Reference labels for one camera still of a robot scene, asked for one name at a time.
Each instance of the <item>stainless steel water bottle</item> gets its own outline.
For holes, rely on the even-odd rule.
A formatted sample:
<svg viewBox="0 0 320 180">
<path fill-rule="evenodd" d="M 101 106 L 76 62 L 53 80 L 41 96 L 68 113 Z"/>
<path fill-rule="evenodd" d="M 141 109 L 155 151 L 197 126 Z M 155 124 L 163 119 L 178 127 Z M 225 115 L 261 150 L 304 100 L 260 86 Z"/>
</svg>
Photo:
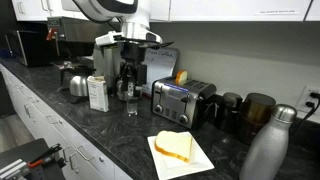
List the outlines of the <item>stainless steel water bottle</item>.
<svg viewBox="0 0 320 180">
<path fill-rule="evenodd" d="M 296 118 L 295 108 L 275 106 L 270 121 L 254 138 L 242 165 L 240 180 L 272 180 L 287 153 L 289 127 Z"/>
</svg>

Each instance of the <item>white box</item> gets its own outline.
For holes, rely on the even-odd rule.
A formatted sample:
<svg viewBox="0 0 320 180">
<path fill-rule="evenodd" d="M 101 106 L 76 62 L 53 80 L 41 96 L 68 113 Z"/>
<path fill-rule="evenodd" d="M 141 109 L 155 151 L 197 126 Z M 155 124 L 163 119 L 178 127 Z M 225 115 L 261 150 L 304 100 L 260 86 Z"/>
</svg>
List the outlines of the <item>white box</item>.
<svg viewBox="0 0 320 180">
<path fill-rule="evenodd" d="M 88 79 L 90 108 L 107 112 L 109 110 L 107 83 L 103 76 L 93 77 Z"/>
</svg>

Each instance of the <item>black granite countertop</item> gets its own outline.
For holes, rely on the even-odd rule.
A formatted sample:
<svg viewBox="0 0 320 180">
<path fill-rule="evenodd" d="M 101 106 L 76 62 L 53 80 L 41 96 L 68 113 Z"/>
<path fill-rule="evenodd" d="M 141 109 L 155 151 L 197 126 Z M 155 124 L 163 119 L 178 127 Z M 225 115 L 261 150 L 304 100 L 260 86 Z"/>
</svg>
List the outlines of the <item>black granite countertop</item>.
<svg viewBox="0 0 320 180">
<path fill-rule="evenodd" d="M 3 64 L 35 94 L 105 153 L 117 166 L 133 179 L 158 179 L 147 137 L 161 130 L 176 132 L 188 129 L 154 115 L 150 100 L 143 99 L 138 115 L 129 117 L 125 103 L 109 98 L 107 113 L 90 109 L 89 102 L 70 104 L 63 99 L 59 88 L 59 70 L 56 67 L 27 68 L 15 59 L 1 59 Z M 178 179 L 237 179 L 241 165 L 249 149 L 231 135 L 211 124 L 199 130 L 191 130 L 195 140 L 211 160 L 215 168 Z M 289 144 L 288 153 L 276 179 L 320 179 L 320 159 L 317 149 Z"/>
</svg>

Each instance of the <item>slice of bread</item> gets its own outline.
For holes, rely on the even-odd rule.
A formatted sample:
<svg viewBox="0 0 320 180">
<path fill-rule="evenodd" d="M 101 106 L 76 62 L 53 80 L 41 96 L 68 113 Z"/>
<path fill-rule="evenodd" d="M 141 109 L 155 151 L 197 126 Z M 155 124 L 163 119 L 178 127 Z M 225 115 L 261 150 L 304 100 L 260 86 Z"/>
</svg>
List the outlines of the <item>slice of bread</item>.
<svg viewBox="0 0 320 180">
<path fill-rule="evenodd" d="M 176 76 L 176 80 L 175 80 L 176 85 L 184 84 L 187 81 L 187 78 L 188 78 L 188 72 L 185 70 L 180 70 Z"/>
<path fill-rule="evenodd" d="M 190 162 L 192 137 L 172 131 L 161 131 L 155 142 L 155 149 L 166 155 Z"/>
</svg>

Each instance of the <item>toaster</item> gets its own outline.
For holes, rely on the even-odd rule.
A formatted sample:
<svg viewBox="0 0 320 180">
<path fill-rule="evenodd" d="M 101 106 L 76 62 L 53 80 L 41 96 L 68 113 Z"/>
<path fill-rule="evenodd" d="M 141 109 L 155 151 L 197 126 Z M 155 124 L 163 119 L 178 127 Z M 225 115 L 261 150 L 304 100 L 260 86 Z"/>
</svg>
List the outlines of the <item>toaster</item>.
<svg viewBox="0 0 320 180">
<path fill-rule="evenodd" d="M 192 79 L 176 85 L 175 79 L 171 76 L 152 84 L 151 111 L 189 129 L 198 129 L 214 108 L 212 99 L 217 88 Z"/>
</svg>

